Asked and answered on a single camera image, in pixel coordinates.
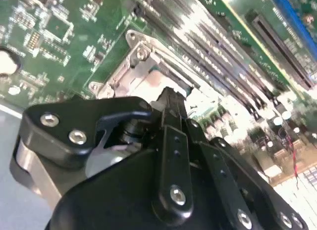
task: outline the ram slot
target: ram slot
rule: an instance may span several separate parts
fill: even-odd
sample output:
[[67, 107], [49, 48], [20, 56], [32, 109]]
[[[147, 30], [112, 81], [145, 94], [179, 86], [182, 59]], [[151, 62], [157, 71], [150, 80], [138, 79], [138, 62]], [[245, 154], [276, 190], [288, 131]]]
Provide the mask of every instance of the ram slot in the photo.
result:
[[182, 57], [186, 58], [184, 60], [184, 63], [187, 63], [189, 66], [196, 68], [195, 71], [202, 79], [206, 79], [205, 76], [202, 74], [207, 74], [209, 79], [213, 83], [215, 83], [218, 87], [225, 90], [227, 95], [231, 95], [232, 97], [234, 97], [249, 111], [250, 114], [254, 115], [254, 117], [257, 120], [261, 118], [256, 112], [253, 105], [250, 103], [249, 99], [245, 96], [250, 94], [248, 94], [246, 91], [243, 91], [236, 85], [234, 86], [234, 80], [230, 80], [223, 74], [221, 75], [221, 71], [217, 68], [215, 64], [212, 64], [214, 65], [212, 67], [212, 65], [206, 63], [205, 61], [202, 61], [202, 58], [201, 56], [199, 56], [199, 53], [197, 54], [197, 52], [194, 52], [194, 49], [192, 47], [189, 47], [186, 43], [180, 40], [172, 28], [167, 27], [166, 24], [163, 23], [160, 18], [155, 16], [155, 13], [151, 13], [152, 10], [150, 8], [145, 6], [144, 10], [147, 12], [145, 13], [144, 19], [158, 31], [164, 33], [166, 39], [170, 38], [174, 43], [176, 43], [179, 46], [179, 48], [177, 49], [178, 52], [183, 50]]
[[202, 28], [197, 27], [195, 23], [190, 21], [186, 16], [186, 12], [182, 11], [177, 3], [173, 0], [152, 0], [151, 6], [162, 16], [171, 20], [171, 24], [176, 26], [180, 33], [184, 31], [184, 36], [189, 42], [195, 43], [201, 51], [209, 56], [209, 59], [217, 61], [218, 66], [220, 65], [227, 76], [234, 79], [239, 84], [239, 87], [251, 95], [253, 100], [259, 101], [257, 103], [260, 107], [266, 106], [261, 97], [242, 79], [242, 77], [248, 79], [249, 74], [226, 51], [218, 46], [214, 38], [208, 36]]
[[257, 108], [260, 109], [264, 107], [265, 102], [244, 82], [239, 76], [233, 77], [228, 70], [223, 65], [220, 65], [214, 57], [211, 57], [211, 52], [201, 48], [192, 38], [188, 37], [183, 33], [183, 29], [177, 25], [176, 18], [174, 14], [166, 15], [166, 10], [163, 10], [163, 5], [158, 5], [158, 2], [151, 2], [151, 7], [145, 7], [147, 11], [146, 15], [150, 20], [149, 23], [156, 23], [159, 28], [161, 28], [166, 33], [170, 34], [174, 40], [178, 38], [179, 43], [185, 50], [194, 57], [199, 63], [205, 63], [207, 67], [217, 67], [224, 74], [225, 78], [234, 81], [238, 85], [238, 88], [247, 94], [256, 104]]
[[277, 61], [281, 62], [287, 73], [304, 89], [311, 89], [314, 83], [264, 17], [252, 10], [246, 15], [246, 20], [253, 26], [267, 47], [271, 49]]
[[262, 80], [254, 73], [257, 71], [261, 77], [265, 78], [269, 83], [276, 83], [273, 79], [267, 76], [247, 53], [240, 47], [240, 45], [228, 35], [227, 30], [216, 20], [216, 16], [204, 8], [198, 0], [175, 0], [188, 15], [194, 15], [197, 26], [209, 37], [213, 38], [215, 45], [218, 45], [220, 51], [234, 61], [244, 71], [244, 76], [249, 81], [254, 83], [266, 96], [272, 98], [273, 93], [267, 88]]

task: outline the black slot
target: black slot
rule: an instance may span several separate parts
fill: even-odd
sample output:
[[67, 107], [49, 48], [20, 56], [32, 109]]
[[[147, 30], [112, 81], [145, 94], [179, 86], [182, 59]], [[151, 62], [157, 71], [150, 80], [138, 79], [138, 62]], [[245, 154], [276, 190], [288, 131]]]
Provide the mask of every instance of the black slot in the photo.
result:
[[307, 87], [312, 88], [312, 86], [307, 82], [306, 78], [303, 76], [303, 74], [297, 69], [296, 65], [293, 63], [293, 60], [285, 53], [285, 51], [279, 46], [279, 44], [276, 42], [274, 37], [270, 34], [270, 32], [265, 28], [265, 26], [262, 24], [261, 21], [258, 21], [257, 24], [261, 27], [261, 29], [266, 33], [266, 35], [272, 40], [274, 45], [277, 47], [279, 52], [285, 57], [287, 62], [292, 66], [292, 68], [295, 70], [295, 72], [300, 76], [300, 78], [305, 82]]
[[309, 79], [305, 69], [263, 16], [252, 10], [247, 13], [246, 19], [252, 24], [278, 61], [281, 62], [287, 73], [302, 87], [307, 90], [311, 89], [314, 83]]

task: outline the bolt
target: bolt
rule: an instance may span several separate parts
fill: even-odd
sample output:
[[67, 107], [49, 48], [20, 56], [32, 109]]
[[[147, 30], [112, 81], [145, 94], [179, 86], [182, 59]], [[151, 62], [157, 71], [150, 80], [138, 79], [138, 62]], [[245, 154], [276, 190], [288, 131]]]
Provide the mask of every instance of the bolt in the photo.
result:
[[197, 124], [197, 122], [195, 120], [191, 120], [191, 122], [192, 122], [192, 125], [195, 126], [195, 128], [198, 127], [198, 124]]
[[238, 209], [237, 213], [238, 219], [240, 223], [246, 228], [246, 229], [251, 229], [252, 228], [252, 222], [249, 216], [241, 209]]
[[139, 60], [145, 60], [147, 58], [148, 53], [144, 48], [139, 48], [137, 52], [137, 58]]
[[78, 145], [82, 145], [87, 141], [85, 133], [80, 130], [73, 130], [69, 133], [68, 137], [70, 141]]
[[225, 144], [225, 142], [223, 140], [219, 139], [219, 143], [220, 143], [221, 146], [226, 147], [226, 144]]
[[178, 205], [184, 205], [186, 202], [186, 196], [184, 192], [175, 185], [173, 185], [170, 189], [170, 197]]
[[44, 114], [40, 118], [41, 123], [47, 127], [55, 127], [59, 124], [59, 119], [52, 114]]
[[288, 227], [288, 228], [292, 228], [292, 222], [289, 220], [289, 218], [282, 212], [280, 212], [280, 218], [282, 220], [282, 222]]
[[303, 228], [304, 228], [302, 222], [295, 216], [295, 214], [292, 214], [292, 219], [294, 220], [294, 222], [297, 224], [297, 226], [298, 226], [300, 229], [303, 229]]
[[148, 104], [147, 104], [145, 101], [143, 101], [143, 100], [139, 103], [139, 105], [140, 105], [142, 108], [144, 108], [144, 109], [147, 109], [147, 108], [148, 108]]

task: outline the green circuit board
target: green circuit board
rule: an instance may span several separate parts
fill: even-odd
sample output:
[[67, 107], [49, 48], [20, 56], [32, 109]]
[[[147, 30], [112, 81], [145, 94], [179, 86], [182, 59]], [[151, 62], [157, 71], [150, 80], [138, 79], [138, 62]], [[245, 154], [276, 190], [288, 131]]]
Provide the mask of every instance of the green circuit board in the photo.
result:
[[[205, 6], [208, 8], [217, 7], [217, 5], [210, 4], [208, 2], [210, 0], [204, 0]], [[228, 18], [230, 21], [235, 23], [236, 18], [240, 18], [240, 25], [243, 25], [241, 30], [233, 31], [233, 34], [240, 34], [245, 41], [250, 40], [250, 34], [245, 33], [245, 28], [250, 27], [250, 24], [246, 20], [246, 15], [250, 10], [254, 10], [257, 13], [264, 16], [264, 18], [268, 21], [273, 30], [277, 33], [280, 39], [284, 42], [284, 44], [288, 47], [288, 49], [292, 52], [292, 54], [296, 57], [296, 59], [301, 63], [307, 74], [316, 82], [317, 79], [317, 63], [309, 53], [308, 49], [303, 44], [303, 41], [300, 40], [295, 30], [290, 26], [290, 24], [285, 20], [280, 10], [273, 3], [272, 0], [222, 0], [222, 2], [227, 6]], [[304, 20], [305, 15], [305, 4], [300, 2], [300, 0], [289, 0], [291, 4], [296, 2], [300, 4], [301, 10], [297, 10], [298, 16]], [[279, 67], [282, 67], [279, 64], [278, 58], [274, 57], [273, 60], [277, 63]]]
[[[226, 3], [200, 1], [213, 14], [225, 15], [230, 35], [252, 46], [252, 58], [263, 70], [289, 86], [280, 68]], [[262, 4], [255, 1], [255, 6]], [[175, 52], [181, 51], [134, 14], [134, 3], [135, 0], [0, 0], [0, 46], [18, 54], [22, 62], [18, 72], [0, 77], [0, 97], [23, 108], [65, 100], [75, 94], [94, 98], [88, 85], [104, 83], [129, 52], [125, 39], [128, 29], [157, 37]], [[243, 0], [231, 6], [243, 17]], [[278, 26], [278, 32], [284, 33]]]

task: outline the pcie slot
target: pcie slot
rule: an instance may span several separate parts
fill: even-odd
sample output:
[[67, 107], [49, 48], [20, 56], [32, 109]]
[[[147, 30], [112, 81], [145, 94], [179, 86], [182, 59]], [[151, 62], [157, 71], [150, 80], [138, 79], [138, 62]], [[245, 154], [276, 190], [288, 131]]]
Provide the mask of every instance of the pcie slot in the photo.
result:
[[261, 36], [267, 46], [271, 48], [277, 60], [282, 62], [287, 73], [289, 73], [304, 89], [311, 89], [314, 84], [308, 78], [304, 68], [263, 16], [252, 10], [246, 15], [246, 19], [252, 24], [253, 28]]
[[275, 81], [268, 77], [253, 59], [240, 47], [240, 45], [230, 36], [227, 31], [217, 22], [215, 16], [211, 15], [204, 6], [198, 0], [175, 0], [182, 5], [182, 8], [188, 14], [197, 14], [200, 18], [197, 19], [198, 24], [202, 30], [209, 36], [213, 37], [216, 43], [222, 48], [243, 70], [248, 74], [248, 78], [251, 79], [262, 92], [266, 95], [273, 96], [273, 94], [267, 89], [266, 85], [257, 77], [253, 71], [250, 70], [248, 64], [245, 63], [247, 59], [250, 65], [255, 69], [262, 77], [265, 77], [268, 82], [274, 84]]
[[161, 15], [172, 20], [172, 25], [177, 25], [180, 30], [186, 28], [186, 37], [193, 43], [196, 43], [200, 50], [208, 54], [213, 60], [216, 60], [218, 64], [221, 65], [222, 70], [235, 79], [235, 82], [239, 84], [241, 88], [248, 91], [252, 95], [252, 98], [260, 101], [260, 106], [265, 106], [265, 102], [258, 96], [258, 94], [240, 77], [240, 74], [247, 78], [249, 81], [252, 76], [243, 68], [242, 64], [237, 64], [236, 61], [229, 56], [227, 51], [218, 46], [218, 41], [213, 37], [208, 36], [206, 31], [204, 31], [199, 26], [195, 25], [193, 22], [189, 22], [186, 17], [186, 12], [176, 4], [173, 0], [152, 0], [151, 6], [159, 12]]
[[199, 68], [201, 73], [208, 74], [208, 76], [213, 82], [215, 82], [219, 87], [224, 89], [228, 95], [233, 96], [238, 102], [245, 106], [245, 108], [247, 108], [250, 113], [253, 113], [255, 111], [253, 106], [248, 101], [248, 99], [241, 93], [241, 91], [238, 91], [239, 88], [237, 89], [236, 87], [234, 87], [227, 81], [227, 78], [224, 75], [220, 75], [218, 71], [216, 71], [214, 68], [212, 68], [205, 62], [203, 62], [201, 57], [193, 53], [193, 50], [190, 47], [188, 47], [185, 43], [183, 43], [175, 35], [172, 29], [168, 28], [164, 23], [160, 22], [160, 20], [151, 13], [146, 13], [144, 19], [148, 21], [157, 30], [166, 34], [168, 38], [171, 38], [175, 43], [177, 43], [181, 47], [181, 49], [178, 49], [178, 51], [184, 50], [183, 57], [186, 58], [184, 60], [185, 63], [190, 61], [190, 63], [188, 63], [189, 66], [193, 68]]
[[305, 44], [308, 51], [312, 54], [315, 60], [317, 60], [317, 46], [312, 39], [310, 33], [303, 25], [301, 19], [297, 16], [296, 11], [288, 0], [273, 0], [277, 5], [278, 9], [281, 10], [283, 16], [292, 25], [296, 34], [300, 37], [301, 41]]
[[216, 58], [217, 55], [211, 50], [211, 49], [205, 49], [204, 46], [201, 46], [197, 44], [196, 40], [197, 37], [194, 34], [191, 34], [192, 37], [186, 36], [185, 33], [182, 33], [182, 27], [179, 24], [179, 19], [177, 17], [177, 10], [176, 10], [176, 5], [174, 7], [174, 11], [170, 12], [165, 4], [160, 3], [158, 0], [152, 0], [151, 6], [153, 9], [156, 10], [156, 12], [160, 13], [161, 16], [160, 18], [153, 18], [153, 21], [160, 21], [160, 27], [165, 27], [164, 30], [169, 30], [170, 33], [172, 33], [175, 37], [178, 37], [182, 41], [187, 41], [192, 48], [187, 49], [188, 52], [194, 51], [196, 54], [192, 54], [192, 56], [196, 57], [198, 61], [201, 60], [201, 57], [205, 59], [205, 62], [212, 63], [221, 70], [221, 72], [231, 81], [234, 81], [237, 83], [237, 86], [243, 90], [244, 93], [248, 94], [249, 97], [251, 97], [254, 101], [255, 104], [257, 105], [258, 108], [261, 108], [265, 106], [265, 102], [249, 87], [249, 85], [243, 81], [239, 75], [237, 76], [237, 73], [232, 73], [229, 70], [236, 70], [239, 69], [237, 65], [232, 66], [230, 69], [227, 69], [228, 64], [220, 64], [218, 61], [221, 61], [222, 58], [219, 57], [218, 59]]

